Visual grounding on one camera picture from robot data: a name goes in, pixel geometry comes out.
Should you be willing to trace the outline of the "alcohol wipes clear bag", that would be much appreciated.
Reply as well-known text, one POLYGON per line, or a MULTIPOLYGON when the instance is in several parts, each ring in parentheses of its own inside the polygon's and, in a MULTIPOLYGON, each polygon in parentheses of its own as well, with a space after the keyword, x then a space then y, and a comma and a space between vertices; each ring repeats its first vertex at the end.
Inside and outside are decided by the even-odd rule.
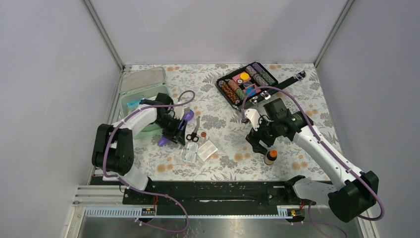
POLYGON ((183 161, 186 163, 195 163, 198 152, 198 144, 196 142, 188 142, 184 149, 183 161))

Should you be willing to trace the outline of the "blue cotton ball bag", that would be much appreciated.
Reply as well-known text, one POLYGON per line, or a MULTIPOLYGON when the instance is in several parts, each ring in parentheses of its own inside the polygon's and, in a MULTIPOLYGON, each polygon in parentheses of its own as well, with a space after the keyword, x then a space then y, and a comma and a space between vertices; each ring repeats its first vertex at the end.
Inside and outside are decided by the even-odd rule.
POLYGON ((139 100, 135 100, 132 102, 127 103, 127 108, 128 109, 136 109, 142 102, 144 99, 139 99, 139 100))

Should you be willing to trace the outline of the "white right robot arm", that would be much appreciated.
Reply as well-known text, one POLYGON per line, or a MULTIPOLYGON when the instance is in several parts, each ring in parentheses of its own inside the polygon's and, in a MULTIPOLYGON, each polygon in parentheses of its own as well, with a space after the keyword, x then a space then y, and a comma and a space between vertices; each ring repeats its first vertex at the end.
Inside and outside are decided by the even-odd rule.
POLYGON ((331 185, 310 181, 304 176, 290 179, 284 198, 290 204, 302 199, 328 206, 342 222, 349 222, 377 203, 379 178, 363 172, 342 156, 301 110, 291 113, 281 99, 264 106, 265 115, 256 109, 243 111, 252 129, 246 136, 255 153, 268 155, 269 147, 279 137, 288 138, 302 148, 327 174, 331 185))

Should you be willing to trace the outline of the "gauze pads clear bag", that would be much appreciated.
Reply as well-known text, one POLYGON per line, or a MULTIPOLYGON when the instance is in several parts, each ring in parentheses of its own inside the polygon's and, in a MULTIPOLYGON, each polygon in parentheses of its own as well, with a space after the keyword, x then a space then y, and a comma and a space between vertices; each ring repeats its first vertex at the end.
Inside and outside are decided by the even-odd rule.
POLYGON ((216 145, 210 140, 207 140, 202 146, 198 148, 197 155, 203 162, 205 162, 212 154, 217 151, 218 148, 216 145))

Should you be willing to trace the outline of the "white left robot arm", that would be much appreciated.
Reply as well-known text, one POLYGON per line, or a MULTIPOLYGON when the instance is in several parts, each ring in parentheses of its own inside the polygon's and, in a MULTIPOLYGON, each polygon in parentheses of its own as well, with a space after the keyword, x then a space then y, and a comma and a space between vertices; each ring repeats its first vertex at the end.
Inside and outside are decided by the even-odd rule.
POLYGON ((135 190, 139 202, 151 202, 154 191, 147 186, 149 177, 134 166, 134 138, 148 125, 155 124, 162 129, 164 139, 185 145, 184 110, 189 103, 175 103, 168 94, 158 93, 154 100, 141 99, 136 109, 121 120, 99 125, 93 166, 100 168, 105 178, 116 178, 135 190))

